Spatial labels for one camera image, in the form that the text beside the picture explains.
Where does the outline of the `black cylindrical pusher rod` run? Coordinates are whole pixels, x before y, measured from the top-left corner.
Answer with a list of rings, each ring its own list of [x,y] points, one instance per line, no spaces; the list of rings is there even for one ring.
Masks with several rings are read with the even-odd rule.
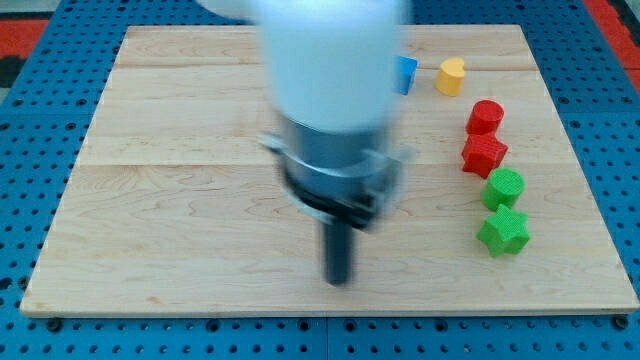
[[[325,280],[333,286],[349,282],[352,272],[353,229],[334,220],[323,225]]]

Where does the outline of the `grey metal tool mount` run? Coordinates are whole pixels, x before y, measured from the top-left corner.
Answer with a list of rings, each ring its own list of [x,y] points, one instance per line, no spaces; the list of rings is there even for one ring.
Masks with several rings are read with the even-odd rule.
[[[276,157],[289,196],[314,219],[362,230],[400,199],[415,149],[393,141],[390,123],[332,132],[277,120],[279,131],[260,143]]]

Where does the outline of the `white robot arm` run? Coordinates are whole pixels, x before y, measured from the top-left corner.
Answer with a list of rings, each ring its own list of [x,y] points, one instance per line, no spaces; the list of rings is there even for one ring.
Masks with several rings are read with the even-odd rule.
[[[289,196],[323,227],[324,277],[352,277],[353,232],[394,202],[411,156],[393,129],[402,1],[199,0],[256,24],[279,124],[261,142]]]

